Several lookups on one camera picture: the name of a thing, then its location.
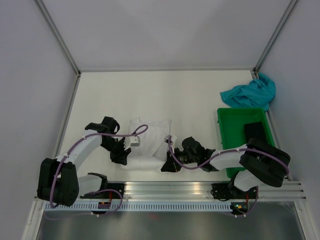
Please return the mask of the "white t shirt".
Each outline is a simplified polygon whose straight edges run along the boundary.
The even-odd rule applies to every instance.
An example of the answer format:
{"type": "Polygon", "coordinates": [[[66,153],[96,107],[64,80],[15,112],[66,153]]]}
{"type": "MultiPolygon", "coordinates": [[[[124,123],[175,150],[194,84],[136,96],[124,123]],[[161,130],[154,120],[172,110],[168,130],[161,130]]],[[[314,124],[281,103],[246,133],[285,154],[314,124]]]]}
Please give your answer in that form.
{"type": "Polygon", "coordinates": [[[120,168],[127,171],[159,171],[167,159],[168,144],[166,137],[170,134],[171,120],[147,121],[135,118],[130,121],[129,131],[133,132],[141,125],[148,125],[145,133],[139,135],[140,145],[131,148],[127,156],[127,165],[120,168]]]}

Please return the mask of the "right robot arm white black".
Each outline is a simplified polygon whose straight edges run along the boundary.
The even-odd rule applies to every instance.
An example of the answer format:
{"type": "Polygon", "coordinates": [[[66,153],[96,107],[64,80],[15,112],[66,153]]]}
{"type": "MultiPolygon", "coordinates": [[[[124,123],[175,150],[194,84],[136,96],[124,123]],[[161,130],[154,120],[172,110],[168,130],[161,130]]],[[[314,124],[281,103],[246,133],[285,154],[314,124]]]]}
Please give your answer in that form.
{"type": "Polygon", "coordinates": [[[235,198],[260,185],[280,188],[290,173],[291,157],[257,138],[250,138],[248,143],[240,147],[219,151],[204,148],[193,137],[182,141],[182,149],[175,147],[172,135],[168,135],[165,141],[168,150],[161,168],[164,173],[177,173],[181,169],[202,169],[210,173],[243,168],[232,175],[227,186],[229,194],[235,198]]]}

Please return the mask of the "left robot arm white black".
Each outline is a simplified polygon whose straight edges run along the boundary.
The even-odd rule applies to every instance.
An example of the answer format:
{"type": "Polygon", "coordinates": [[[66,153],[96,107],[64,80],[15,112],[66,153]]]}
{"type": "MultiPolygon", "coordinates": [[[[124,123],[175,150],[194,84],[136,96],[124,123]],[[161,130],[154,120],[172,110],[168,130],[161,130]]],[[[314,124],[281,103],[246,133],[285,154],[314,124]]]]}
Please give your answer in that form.
{"type": "Polygon", "coordinates": [[[101,123],[89,123],[84,136],[66,153],[56,158],[45,158],[40,165],[37,197],[48,201],[51,207],[70,207],[77,198],[108,198],[109,184],[106,175],[89,172],[79,177],[77,172],[87,157],[97,148],[109,152],[113,163],[126,165],[131,148],[125,145],[125,137],[115,138],[119,123],[112,117],[104,117],[101,123]]]}

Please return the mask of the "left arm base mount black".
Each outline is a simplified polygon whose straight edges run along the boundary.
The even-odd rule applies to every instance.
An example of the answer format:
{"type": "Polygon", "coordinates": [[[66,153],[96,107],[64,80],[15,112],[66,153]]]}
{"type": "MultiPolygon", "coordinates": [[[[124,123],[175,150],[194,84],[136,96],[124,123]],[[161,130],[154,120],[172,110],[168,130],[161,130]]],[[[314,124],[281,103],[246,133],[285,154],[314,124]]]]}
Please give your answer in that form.
{"type": "Polygon", "coordinates": [[[124,183],[103,183],[98,190],[86,191],[80,195],[81,199],[120,200],[125,191],[124,183]]]}

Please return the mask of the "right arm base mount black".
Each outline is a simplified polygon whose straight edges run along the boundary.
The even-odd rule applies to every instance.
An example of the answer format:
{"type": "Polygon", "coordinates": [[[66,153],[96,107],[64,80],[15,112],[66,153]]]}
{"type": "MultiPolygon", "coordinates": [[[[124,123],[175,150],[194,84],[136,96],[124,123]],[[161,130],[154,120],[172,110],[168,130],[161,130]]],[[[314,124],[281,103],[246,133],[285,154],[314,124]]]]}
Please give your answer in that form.
{"type": "Polygon", "coordinates": [[[250,200],[256,198],[257,188],[252,187],[247,191],[243,191],[230,183],[212,183],[210,193],[215,200],[219,201],[246,200],[247,198],[250,200]]]}

